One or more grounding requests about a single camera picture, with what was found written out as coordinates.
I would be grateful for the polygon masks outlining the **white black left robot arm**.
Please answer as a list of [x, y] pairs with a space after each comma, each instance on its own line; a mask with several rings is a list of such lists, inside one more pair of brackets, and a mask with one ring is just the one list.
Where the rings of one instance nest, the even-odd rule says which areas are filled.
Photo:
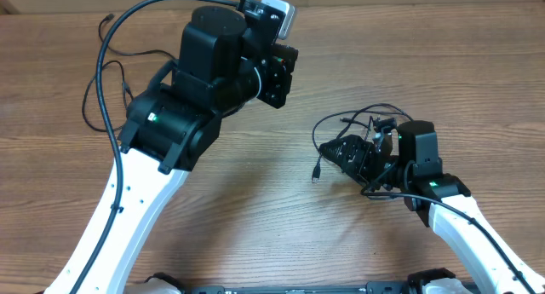
[[158, 216], [183, 185], [200, 155], [218, 138], [221, 120], [258, 98], [285, 103], [297, 49], [275, 43], [267, 55], [244, 51], [231, 63], [238, 77], [215, 107], [204, 110], [195, 90], [204, 52], [166, 63], [130, 105], [119, 135], [120, 157], [109, 185], [63, 272], [48, 293], [120, 293]]

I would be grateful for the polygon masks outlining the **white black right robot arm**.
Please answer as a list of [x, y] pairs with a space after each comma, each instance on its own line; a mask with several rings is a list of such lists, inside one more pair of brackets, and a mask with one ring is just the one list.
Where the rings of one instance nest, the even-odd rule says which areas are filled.
[[322, 158], [361, 184], [363, 196], [402, 199], [422, 223], [455, 253], [483, 293], [542, 293], [544, 278], [518, 257], [486, 221], [469, 188], [443, 171], [433, 132], [399, 133], [399, 152], [358, 135], [335, 138], [318, 147]]

